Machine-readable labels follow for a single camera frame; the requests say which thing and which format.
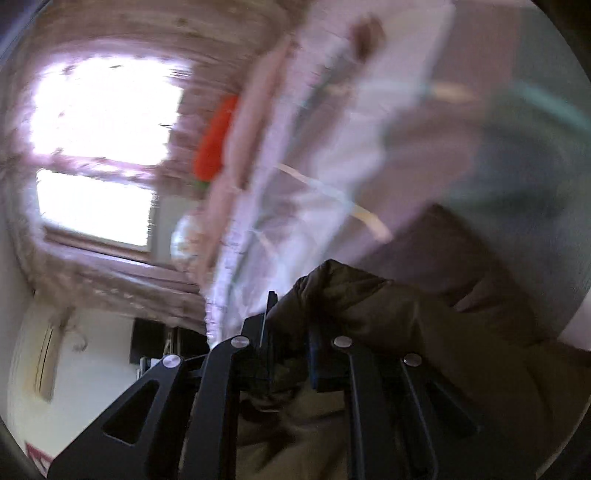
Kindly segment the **orange carrot plush toy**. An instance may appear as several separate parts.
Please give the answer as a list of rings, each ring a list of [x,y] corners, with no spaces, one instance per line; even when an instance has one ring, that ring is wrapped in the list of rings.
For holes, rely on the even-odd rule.
[[[225,96],[215,110],[195,152],[193,174],[197,181],[209,183],[221,172],[224,140],[238,99],[238,95]]]

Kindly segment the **olive green down jacket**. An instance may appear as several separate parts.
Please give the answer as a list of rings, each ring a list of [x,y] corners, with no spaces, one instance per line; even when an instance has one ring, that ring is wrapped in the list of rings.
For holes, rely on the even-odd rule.
[[[355,266],[329,260],[270,311],[240,403],[240,479],[586,479],[590,355],[547,336],[509,271],[434,205]],[[317,392],[310,333],[339,352]]]

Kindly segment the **patchwork bed quilt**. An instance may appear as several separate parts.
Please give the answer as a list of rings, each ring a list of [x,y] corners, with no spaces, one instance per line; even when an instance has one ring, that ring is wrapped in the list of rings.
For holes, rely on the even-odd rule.
[[[297,32],[211,275],[211,344],[326,259],[464,220],[545,329],[590,344],[590,66],[530,1],[321,1]]]

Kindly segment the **wall air conditioner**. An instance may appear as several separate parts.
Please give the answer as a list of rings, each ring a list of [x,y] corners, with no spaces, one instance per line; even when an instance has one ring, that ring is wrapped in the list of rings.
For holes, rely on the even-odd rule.
[[[50,325],[45,331],[34,380],[36,394],[46,402],[53,398],[57,366],[63,340],[59,327]]]

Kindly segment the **beige lace curtain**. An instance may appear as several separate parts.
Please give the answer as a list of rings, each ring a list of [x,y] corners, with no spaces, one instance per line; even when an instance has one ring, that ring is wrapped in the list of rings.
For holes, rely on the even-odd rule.
[[[189,156],[204,137],[214,103],[238,89],[249,64],[301,21],[304,1],[5,1],[1,5],[1,192],[16,255],[29,283],[58,303],[102,307],[164,323],[204,327],[204,300],[120,273],[50,240],[33,203],[42,168],[117,186],[192,190]],[[30,140],[33,91],[44,68],[67,71],[94,57],[173,62],[180,116],[165,127],[159,166],[132,166],[62,147],[37,154]]]

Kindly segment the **pink pillow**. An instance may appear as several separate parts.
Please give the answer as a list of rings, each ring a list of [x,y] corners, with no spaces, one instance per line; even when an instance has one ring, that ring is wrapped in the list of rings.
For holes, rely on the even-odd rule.
[[[263,54],[249,71],[245,87],[221,144],[221,173],[209,187],[204,202],[204,216],[197,259],[191,267],[201,287],[214,269],[217,252],[230,220],[233,204],[249,184],[249,174],[259,148],[259,137],[270,113],[274,91],[283,78],[294,37],[283,36],[276,46]]]

